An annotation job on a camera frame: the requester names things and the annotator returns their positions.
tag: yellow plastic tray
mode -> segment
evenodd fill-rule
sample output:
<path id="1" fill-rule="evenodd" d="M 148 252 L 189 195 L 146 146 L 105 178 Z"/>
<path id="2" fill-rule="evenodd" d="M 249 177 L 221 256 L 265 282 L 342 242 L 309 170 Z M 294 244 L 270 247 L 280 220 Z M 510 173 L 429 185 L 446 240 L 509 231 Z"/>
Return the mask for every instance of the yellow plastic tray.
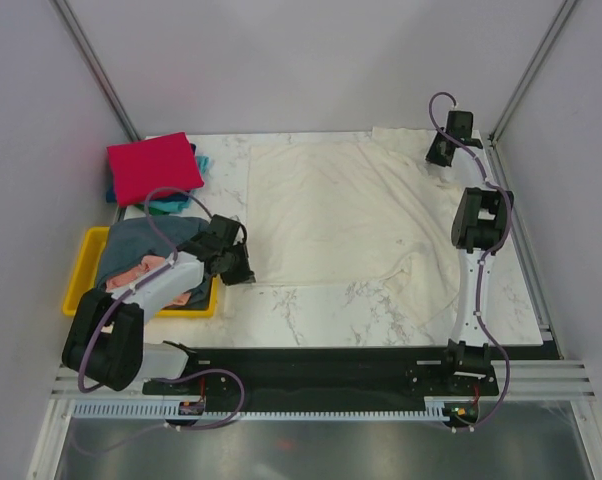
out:
<path id="1" fill-rule="evenodd" d="M 77 313 L 79 300 L 85 292 L 94 287 L 94 280 L 97 277 L 97 268 L 99 259 L 105 249 L 108 240 L 108 231 L 110 227 L 92 227 L 85 237 L 83 245 L 79 252 L 79 258 L 72 271 L 68 293 L 63 301 L 63 314 L 74 317 Z M 209 318 L 214 315 L 217 305 L 217 291 L 219 289 L 219 278 L 212 279 L 212 289 L 210 291 L 210 303 L 205 310 L 161 310 L 157 312 L 157 317 L 190 317 L 190 318 Z"/>

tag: white marble table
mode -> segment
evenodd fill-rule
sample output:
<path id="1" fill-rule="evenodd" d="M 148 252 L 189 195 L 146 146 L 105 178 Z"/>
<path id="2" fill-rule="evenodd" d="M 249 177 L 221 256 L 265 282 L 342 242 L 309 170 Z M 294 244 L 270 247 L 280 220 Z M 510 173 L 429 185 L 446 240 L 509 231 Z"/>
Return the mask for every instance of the white marble table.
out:
<path id="1" fill-rule="evenodd" d="M 369 132 L 189 138 L 197 145 L 197 154 L 208 155 L 212 160 L 206 185 L 197 192 L 197 198 L 212 212 L 236 215 L 243 222 L 253 145 L 371 141 Z M 125 218 L 141 215 L 128 208 Z M 183 215 L 201 216 L 202 212 L 191 205 Z M 506 345 L 540 344 L 538 324 L 511 240 L 499 253 L 491 282 L 487 323 L 493 335 Z M 155 318 L 147 325 L 145 338 L 147 342 L 172 340 L 192 347 L 445 345 L 455 308 L 452 305 L 426 325 L 417 327 L 392 304 L 381 282 L 321 287 L 241 285 L 223 288 L 213 318 Z"/>

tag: red towel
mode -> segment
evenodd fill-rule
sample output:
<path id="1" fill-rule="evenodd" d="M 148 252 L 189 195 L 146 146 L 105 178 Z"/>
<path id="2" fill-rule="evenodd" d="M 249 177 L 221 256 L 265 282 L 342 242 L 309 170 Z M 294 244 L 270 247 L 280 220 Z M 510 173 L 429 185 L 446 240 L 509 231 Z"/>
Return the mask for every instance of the red towel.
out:
<path id="1" fill-rule="evenodd" d="M 194 153 L 185 133 L 108 147 L 114 191 L 122 207 L 142 203 L 155 188 L 192 190 L 203 186 Z M 165 191 L 156 198 L 174 192 Z"/>

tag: white wall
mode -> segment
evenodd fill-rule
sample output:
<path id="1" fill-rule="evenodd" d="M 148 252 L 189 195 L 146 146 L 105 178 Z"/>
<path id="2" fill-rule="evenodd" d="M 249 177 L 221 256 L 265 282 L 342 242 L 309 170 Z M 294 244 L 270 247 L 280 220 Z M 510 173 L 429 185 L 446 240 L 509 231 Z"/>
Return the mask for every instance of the white wall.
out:
<path id="1" fill-rule="evenodd" d="M 602 0 L 581 2 L 506 132 L 553 325 L 602 401 Z"/>
<path id="2" fill-rule="evenodd" d="M 561 0 L 70 0 L 143 134 L 494 126 Z"/>
<path id="3" fill-rule="evenodd" d="M 80 239 L 113 214 L 105 147 L 123 141 L 49 3 L 0 0 L 0 480 L 25 478 Z"/>

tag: clothing pile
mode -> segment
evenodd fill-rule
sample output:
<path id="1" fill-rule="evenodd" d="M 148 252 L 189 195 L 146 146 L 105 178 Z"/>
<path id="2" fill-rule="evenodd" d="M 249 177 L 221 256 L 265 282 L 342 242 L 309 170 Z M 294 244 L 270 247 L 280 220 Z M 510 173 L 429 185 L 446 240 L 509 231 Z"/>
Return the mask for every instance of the clothing pile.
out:
<path id="1" fill-rule="evenodd" d="M 202 175 L 210 159 L 196 156 L 196 145 L 185 133 L 165 135 L 142 142 L 108 148 L 114 184 L 106 193 L 108 203 L 122 207 L 134 205 L 143 210 L 146 196 L 160 187 L 176 187 L 193 194 L 204 184 Z M 175 245 L 191 239 L 208 226 L 200 218 L 169 216 L 181 213 L 192 201 L 183 193 L 158 192 L 149 202 L 157 228 Z M 145 218 L 114 224 L 101 255 L 95 287 L 111 292 L 129 285 L 146 273 L 159 268 L 172 253 L 152 230 Z M 175 297 L 166 308 L 206 309 L 210 298 L 211 277 L 206 275 L 195 288 Z"/>
<path id="2" fill-rule="evenodd" d="M 201 188 L 202 176 L 210 167 L 210 159 L 196 155 L 196 145 L 188 142 L 185 133 L 112 146 L 108 148 L 108 156 L 114 185 L 106 192 L 106 202 L 122 207 L 134 205 L 140 210 L 146 195 L 156 188 L 174 186 L 186 191 Z M 180 213 L 191 201 L 182 193 L 159 192 L 150 201 L 150 213 Z"/>
<path id="3" fill-rule="evenodd" d="M 208 227 L 201 218 L 165 216 L 154 219 L 157 228 L 179 245 Z M 108 241 L 99 260 L 95 287 L 110 292 L 163 265 L 172 250 L 150 227 L 145 218 L 117 222 L 108 232 Z M 166 308 L 205 310 L 210 299 L 211 277 L 178 295 Z"/>

